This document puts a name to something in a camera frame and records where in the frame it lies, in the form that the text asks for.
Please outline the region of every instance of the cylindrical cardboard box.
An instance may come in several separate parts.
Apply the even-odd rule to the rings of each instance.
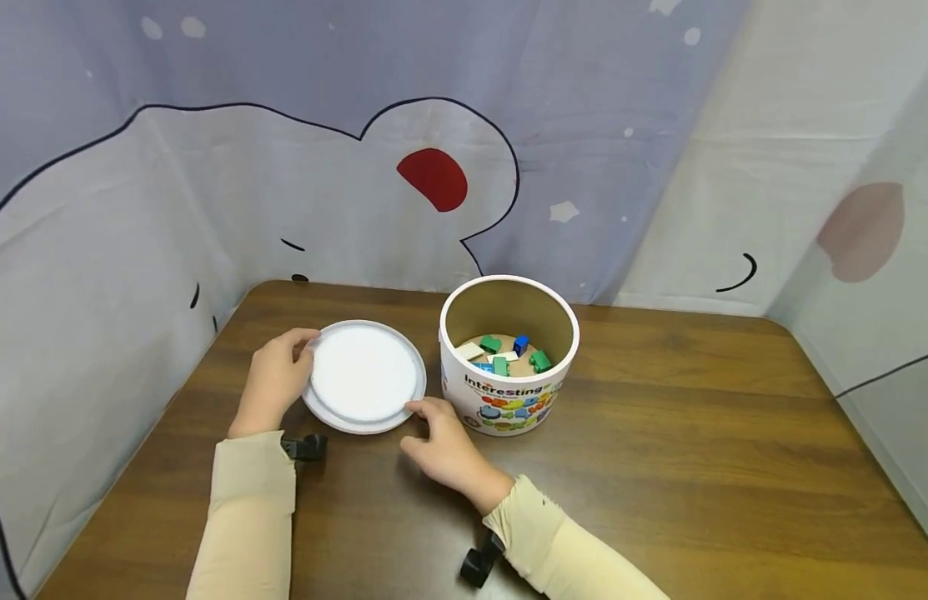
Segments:
[[[485,334],[526,335],[553,364],[531,377],[501,377],[457,354],[462,343]],[[526,277],[493,274],[457,288],[440,311],[440,383],[444,398],[471,428],[516,436],[540,425],[579,346],[579,324],[564,299]]]

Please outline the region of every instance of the white wooden block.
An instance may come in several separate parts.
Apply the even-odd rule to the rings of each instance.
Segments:
[[[464,360],[474,360],[478,356],[484,355],[484,349],[474,342],[467,342],[462,347],[458,347],[457,352],[463,356]]]
[[[497,356],[500,356],[501,358],[506,358],[507,362],[509,363],[512,363],[513,361],[519,358],[518,353],[514,352],[514,350],[510,350],[510,352],[507,352],[507,353],[502,352],[500,354],[490,354],[487,357],[487,362],[489,362],[490,364],[494,364],[494,359],[497,358]]]

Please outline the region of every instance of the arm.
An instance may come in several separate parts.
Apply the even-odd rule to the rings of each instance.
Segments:
[[[566,517],[524,476],[484,517],[520,576],[551,600],[666,599],[627,558]]]
[[[188,600],[285,600],[291,573],[293,461],[280,447],[284,413],[310,377],[313,352],[293,348],[318,336],[294,329],[253,355],[229,439],[213,455],[210,510]]]
[[[666,599],[647,577],[540,493],[490,465],[470,441],[453,406],[426,398],[408,409],[425,418],[430,439],[405,437],[400,447],[433,480],[465,495],[484,525],[504,542],[520,576],[551,600]]]

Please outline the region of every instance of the hand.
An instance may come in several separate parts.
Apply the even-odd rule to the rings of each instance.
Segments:
[[[427,397],[407,402],[407,410],[426,419],[430,440],[407,436],[400,449],[428,478],[465,495],[482,516],[507,498],[514,479],[484,459],[450,402]]]
[[[237,417],[230,425],[229,438],[244,438],[280,429],[284,413],[300,397],[314,368],[311,340],[316,329],[291,329],[274,338],[253,354],[247,385],[243,386]],[[293,348],[308,342],[293,361]]]

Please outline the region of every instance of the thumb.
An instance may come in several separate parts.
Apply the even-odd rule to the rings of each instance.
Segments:
[[[294,363],[294,366],[297,367],[298,371],[301,373],[310,374],[314,368],[314,349],[310,347],[309,343],[302,350],[300,350],[300,356],[298,356],[297,362]]]
[[[400,449],[419,466],[427,453],[427,441],[421,437],[404,436],[400,440]]]

